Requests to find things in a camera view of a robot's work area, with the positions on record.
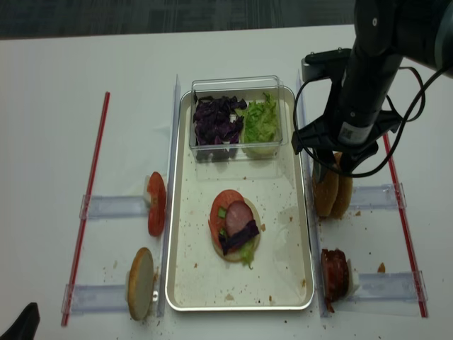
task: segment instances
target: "sliced bun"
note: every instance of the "sliced bun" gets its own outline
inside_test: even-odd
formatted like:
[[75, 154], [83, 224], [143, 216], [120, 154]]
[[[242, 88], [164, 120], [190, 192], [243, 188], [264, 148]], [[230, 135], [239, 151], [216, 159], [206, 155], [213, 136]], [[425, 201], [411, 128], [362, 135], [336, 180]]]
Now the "sliced bun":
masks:
[[134, 320], [143, 320], [149, 311], [154, 285], [153, 256], [147, 248], [141, 248], [135, 255], [129, 273], [127, 304]]
[[338, 175], [328, 170], [324, 180], [317, 183], [314, 175], [311, 175], [313, 185], [314, 207], [319, 217], [328, 217], [331, 214], [333, 204], [338, 193]]
[[[338, 168], [340, 168], [340, 158], [341, 152], [335, 153], [335, 160], [337, 162]], [[352, 178], [339, 176], [338, 177], [338, 193], [333, 204], [331, 217], [339, 219], [349, 208], [349, 203], [351, 203], [352, 197]]]
[[[244, 197], [243, 200], [249, 206], [249, 208], [252, 210], [253, 219], [256, 222], [256, 226], [258, 227], [258, 230], [260, 230], [260, 226], [261, 226], [260, 214], [258, 214], [258, 211], [256, 210], [255, 206], [253, 205], [253, 203], [250, 200], [248, 200], [245, 197]], [[253, 250], [256, 250], [256, 248], [258, 248], [258, 245], [260, 244], [260, 239], [261, 239], [261, 231], [260, 231], [259, 235], [256, 235], [253, 238], [253, 242], [254, 242]], [[211, 240], [212, 240], [212, 246], [214, 247], [215, 252], [220, 257], [222, 257], [225, 261], [228, 261], [228, 262], [240, 262], [242, 260], [241, 252], [239, 250], [236, 250], [236, 251], [233, 251], [231, 253], [228, 253], [227, 255], [224, 255], [224, 252], [223, 252], [222, 248], [220, 248], [219, 246], [216, 245], [216, 243], [214, 242], [212, 237], [211, 237]]]

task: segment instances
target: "tray rim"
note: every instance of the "tray rim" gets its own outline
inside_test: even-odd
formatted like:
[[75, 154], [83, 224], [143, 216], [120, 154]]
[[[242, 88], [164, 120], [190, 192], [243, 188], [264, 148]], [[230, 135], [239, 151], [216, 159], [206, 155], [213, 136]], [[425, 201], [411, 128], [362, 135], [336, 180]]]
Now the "tray rim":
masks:
[[[294, 97], [294, 92], [288, 87], [288, 86], [283, 86], [283, 91], [285, 93], [289, 94], [290, 99], [293, 101], [293, 105], [295, 102], [295, 97]], [[181, 96], [181, 99], [179, 101], [179, 114], [178, 114], [178, 119], [173, 120], [173, 124], [178, 124], [178, 134], [177, 138], [175, 140], [175, 143], [178, 144], [180, 140], [180, 114], [181, 114], [181, 104], [185, 100], [186, 96], [191, 96], [192, 91], [187, 91], [185, 94]], [[175, 156], [175, 171], [174, 174], [171, 174], [173, 177], [173, 182], [175, 183], [176, 181], [176, 168], [178, 166], [178, 158]], [[299, 158], [299, 166], [300, 166], [300, 174], [301, 174], [301, 182], [302, 182], [302, 195], [304, 197], [304, 205], [305, 205], [305, 210], [307, 211], [309, 207], [307, 206], [307, 201], [306, 201], [306, 190], [305, 190], [305, 182], [304, 182], [304, 167], [302, 166], [302, 157], [301, 154], [297, 155], [297, 158]], [[172, 200], [171, 200], [171, 221], [170, 221], [170, 230], [169, 230], [169, 238], [168, 238], [168, 251], [167, 251], [167, 261], [170, 258], [170, 253], [171, 253], [171, 235], [173, 233], [173, 209], [174, 209], [174, 200], [175, 200], [175, 191], [176, 188], [173, 186], [172, 190]], [[266, 311], [266, 310], [305, 310], [310, 304], [313, 302], [314, 299], [314, 293], [316, 290], [316, 281], [314, 277], [314, 264], [313, 264], [313, 256], [311, 254], [311, 241], [310, 241], [310, 228], [309, 228], [309, 220], [308, 220], [308, 214], [305, 214], [305, 220], [306, 220], [306, 228], [307, 228], [307, 233], [308, 233], [308, 243], [309, 243], [309, 249], [308, 249], [308, 254], [309, 254], [309, 261], [310, 261], [310, 271], [311, 271], [311, 282], [313, 282], [313, 289], [311, 291], [311, 296], [308, 299], [306, 303], [300, 306], [258, 306], [258, 307], [237, 307], [237, 306], [228, 306], [228, 307], [178, 307], [173, 302], [171, 301], [169, 295], [168, 295], [168, 275], [169, 275], [169, 268], [170, 266], [167, 265], [166, 267], [166, 274], [165, 274], [165, 297], [167, 300], [167, 303], [170, 305], [170, 307], [177, 311], [177, 312], [234, 312], [234, 311]]]

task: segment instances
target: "gray floor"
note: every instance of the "gray floor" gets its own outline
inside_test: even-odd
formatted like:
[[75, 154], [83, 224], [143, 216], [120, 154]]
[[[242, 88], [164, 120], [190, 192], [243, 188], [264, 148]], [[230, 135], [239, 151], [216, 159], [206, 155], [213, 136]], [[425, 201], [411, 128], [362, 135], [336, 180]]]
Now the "gray floor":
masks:
[[0, 0], [0, 37], [352, 23], [354, 0]]

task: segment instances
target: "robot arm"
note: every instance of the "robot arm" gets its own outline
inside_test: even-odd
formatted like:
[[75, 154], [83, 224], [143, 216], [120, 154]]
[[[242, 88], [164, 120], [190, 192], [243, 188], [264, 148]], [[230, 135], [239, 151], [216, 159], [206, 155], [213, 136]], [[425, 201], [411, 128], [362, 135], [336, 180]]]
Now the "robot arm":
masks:
[[[296, 153], [313, 148], [326, 164], [335, 164], [332, 151], [342, 152], [340, 168], [346, 174], [376, 154], [376, 140], [401, 124], [398, 113], [381, 108], [403, 57], [433, 69], [453, 60], [453, 3], [357, 0], [355, 32], [351, 50], [307, 55], [302, 61], [304, 81], [329, 78], [332, 86], [323, 115], [292, 137]], [[319, 170], [318, 182], [327, 172], [323, 166]]]

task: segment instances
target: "metal tray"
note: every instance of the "metal tray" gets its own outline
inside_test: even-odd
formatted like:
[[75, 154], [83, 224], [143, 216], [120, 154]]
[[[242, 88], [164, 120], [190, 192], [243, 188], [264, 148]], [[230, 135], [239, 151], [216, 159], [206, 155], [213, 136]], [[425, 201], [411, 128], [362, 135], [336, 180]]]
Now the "metal tray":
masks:
[[[294, 94], [285, 93], [286, 128]], [[190, 151], [190, 92], [180, 101], [165, 293], [178, 311], [303, 310], [314, 296], [302, 164], [291, 144], [276, 159], [197, 163]], [[221, 259], [207, 225], [218, 193], [235, 189], [257, 207], [265, 231], [253, 269]]]

